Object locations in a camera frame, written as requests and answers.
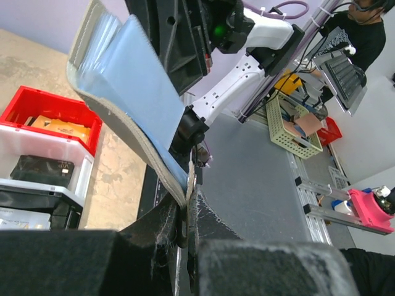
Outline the black plastic bin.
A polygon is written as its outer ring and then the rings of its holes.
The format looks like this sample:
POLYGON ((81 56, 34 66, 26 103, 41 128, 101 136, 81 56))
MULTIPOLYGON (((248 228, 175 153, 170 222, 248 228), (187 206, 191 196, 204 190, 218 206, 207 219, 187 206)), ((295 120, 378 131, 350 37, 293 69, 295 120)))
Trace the black plastic bin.
POLYGON ((84 205, 84 195, 65 187, 1 180, 1 207, 50 214, 49 230, 77 229, 84 205))

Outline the grey card holder wallet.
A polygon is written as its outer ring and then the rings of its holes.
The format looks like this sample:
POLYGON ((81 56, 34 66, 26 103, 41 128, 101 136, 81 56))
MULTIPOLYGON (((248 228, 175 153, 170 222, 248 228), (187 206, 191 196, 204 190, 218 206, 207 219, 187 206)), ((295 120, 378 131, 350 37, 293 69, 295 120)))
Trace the grey card holder wallet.
POLYGON ((139 20, 121 22, 101 1, 88 4, 66 67, 73 90, 157 173, 181 208, 191 172, 170 154, 185 111, 139 20))

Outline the person in black shirt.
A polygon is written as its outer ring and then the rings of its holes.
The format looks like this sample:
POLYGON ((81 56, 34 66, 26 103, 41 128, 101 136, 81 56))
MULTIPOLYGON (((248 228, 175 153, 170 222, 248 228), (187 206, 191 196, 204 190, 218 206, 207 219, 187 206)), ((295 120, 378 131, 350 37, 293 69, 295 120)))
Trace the person in black shirt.
POLYGON ((322 40, 312 50, 312 56, 322 56, 331 49, 349 44, 356 49, 350 61, 366 71, 385 46, 383 15, 393 7, 394 1, 354 1, 348 10, 328 19, 320 30, 322 40))

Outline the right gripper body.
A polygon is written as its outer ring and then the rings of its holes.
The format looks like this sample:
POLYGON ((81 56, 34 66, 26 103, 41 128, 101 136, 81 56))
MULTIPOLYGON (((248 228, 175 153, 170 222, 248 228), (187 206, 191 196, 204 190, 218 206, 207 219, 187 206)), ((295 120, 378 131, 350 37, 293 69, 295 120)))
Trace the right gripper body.
POLYGON ((203 1, 130 0, 130 14, 140 21, 165 72, 179 95, 209 72, 209 10, 203 1))

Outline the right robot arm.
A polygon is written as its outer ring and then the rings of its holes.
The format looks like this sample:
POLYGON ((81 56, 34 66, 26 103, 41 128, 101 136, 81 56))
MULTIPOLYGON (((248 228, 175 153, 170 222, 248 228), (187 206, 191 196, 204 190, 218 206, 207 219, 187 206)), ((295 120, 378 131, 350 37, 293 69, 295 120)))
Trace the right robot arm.
POLYGON ((203 0, 130 0, 126 5, 178 94, 209 74, 214 50, 242 53, 222 80, 185 109, 170 146, 182 155, 203 141, 216 117, 251 84, 282 72, 304 37, 279 7, 264 11, 242 1, 203 0))

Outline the black cards pile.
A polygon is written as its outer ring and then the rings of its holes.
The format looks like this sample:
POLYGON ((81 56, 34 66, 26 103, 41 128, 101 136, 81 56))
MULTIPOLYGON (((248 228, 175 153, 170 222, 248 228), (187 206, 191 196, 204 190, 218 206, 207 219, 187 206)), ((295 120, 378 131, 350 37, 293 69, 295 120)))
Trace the black cards pile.
POLYGON ((10 178, 19 181, 68 187, 75 165, 73 162, 34 155, 21 155, 10 178))

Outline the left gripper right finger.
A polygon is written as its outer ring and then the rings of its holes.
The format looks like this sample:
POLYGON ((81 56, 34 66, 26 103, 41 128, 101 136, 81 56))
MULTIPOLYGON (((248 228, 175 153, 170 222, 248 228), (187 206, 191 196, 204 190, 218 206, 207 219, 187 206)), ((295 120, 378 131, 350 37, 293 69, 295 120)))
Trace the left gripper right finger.
POLYGON ((340 251, 314 242, 243 240, 210 207, 200 187, 188 204, 193 295, 358 295, 340 251))

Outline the small red bin background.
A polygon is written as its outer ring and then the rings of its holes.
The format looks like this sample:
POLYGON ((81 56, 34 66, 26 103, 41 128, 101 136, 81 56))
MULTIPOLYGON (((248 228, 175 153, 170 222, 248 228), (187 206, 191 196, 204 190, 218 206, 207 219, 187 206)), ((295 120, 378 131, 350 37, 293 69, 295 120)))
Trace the small red bin background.
POLYGON ((317 131, 317 135, 322 146, 327 146, 343 136, 334 119, 330 117, 324 119, 323 127, 317 131))

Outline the aluminium rail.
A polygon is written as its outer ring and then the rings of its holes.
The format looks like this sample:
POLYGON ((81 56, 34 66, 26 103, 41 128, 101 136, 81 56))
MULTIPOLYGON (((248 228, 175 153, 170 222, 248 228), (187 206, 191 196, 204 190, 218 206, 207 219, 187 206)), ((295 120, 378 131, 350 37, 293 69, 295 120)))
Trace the aluminium rail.
POLYGON ((359 217, 339 213, 318 204, 319 197, 329 197, 349 202, 351 197, 348 192, 332 187, 330 184, 316 183, 302 176, 298 176, 294 181, 301 198, 302 208, 306 215, 307 225, 313 241, 328 245, 333 244, 326 227, 326 222, 367 230, 362 225, 359 217))

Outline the red plastic bin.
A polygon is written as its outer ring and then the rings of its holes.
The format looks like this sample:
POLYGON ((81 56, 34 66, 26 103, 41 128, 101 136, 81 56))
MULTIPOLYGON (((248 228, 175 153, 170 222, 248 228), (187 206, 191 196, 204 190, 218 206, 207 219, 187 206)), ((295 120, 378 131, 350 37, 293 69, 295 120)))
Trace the red plastic bin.
POLYGON ((96 155, 102 128, 102 120, 83 101, 28 86, 20 86, 14 94, 5 111, 1 114, 1 124, 78 141, 92 156, 96 155), (69 133, 62 134, 58 131, 49 131, 27 125, 29 118, 38 118, 41 115, 51 120, 60 120, 89 128, 87 140, 84 141, 69 133))

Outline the keyboard on stand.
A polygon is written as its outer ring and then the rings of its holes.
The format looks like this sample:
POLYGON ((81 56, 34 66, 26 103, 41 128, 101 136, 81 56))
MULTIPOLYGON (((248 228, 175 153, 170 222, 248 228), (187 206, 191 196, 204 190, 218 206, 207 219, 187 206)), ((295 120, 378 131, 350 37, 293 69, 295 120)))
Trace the keyboard on stand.
POLYGON ((315 57, 313 61, 343 111, 353 116, 367 92, 367 77, 351 62, 350 56, 342 49, 315 57))

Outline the white VIP cards pile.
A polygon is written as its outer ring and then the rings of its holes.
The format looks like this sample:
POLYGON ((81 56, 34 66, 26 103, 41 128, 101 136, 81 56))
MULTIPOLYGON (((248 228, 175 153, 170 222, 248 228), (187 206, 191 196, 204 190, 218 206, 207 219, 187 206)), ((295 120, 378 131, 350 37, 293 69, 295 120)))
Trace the white VIP cards pile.
POLYGON ((50 214, 1 207, 1 230, 49 230, 50 214))

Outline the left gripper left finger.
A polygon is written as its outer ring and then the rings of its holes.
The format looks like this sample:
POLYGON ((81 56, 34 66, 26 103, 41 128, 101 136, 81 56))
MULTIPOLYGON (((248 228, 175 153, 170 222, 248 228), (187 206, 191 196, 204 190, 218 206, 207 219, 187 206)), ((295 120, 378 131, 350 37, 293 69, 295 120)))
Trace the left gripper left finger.
POLYGON ((2 231, 2 295, 171 295, 172 197, 121 231, 2 231))

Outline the gold cards pile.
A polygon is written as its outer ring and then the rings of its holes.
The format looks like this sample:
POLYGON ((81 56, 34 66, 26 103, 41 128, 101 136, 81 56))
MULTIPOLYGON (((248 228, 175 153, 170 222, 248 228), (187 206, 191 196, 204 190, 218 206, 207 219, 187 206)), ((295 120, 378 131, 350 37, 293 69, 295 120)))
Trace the gold cards pile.
POLYGON ((87 128, 83 125, 62 121, 60 119, 51 119, 42 115, 36 118, 28 117, 25 125, 61 133, 68 136, 75 136, 81 139, 84 143, 87 143, 89 134, 91 132, 90 128, 87 128))

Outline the white plastic bin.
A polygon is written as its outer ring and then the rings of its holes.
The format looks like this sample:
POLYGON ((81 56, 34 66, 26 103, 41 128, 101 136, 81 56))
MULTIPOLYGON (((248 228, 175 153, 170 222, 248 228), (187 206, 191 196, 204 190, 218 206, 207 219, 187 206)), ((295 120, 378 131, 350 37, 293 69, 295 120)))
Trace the white plastic bin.
POLYGON ((85 205, 94 157, 76 140, 1 125, 1 184, 64 187, 85 205))

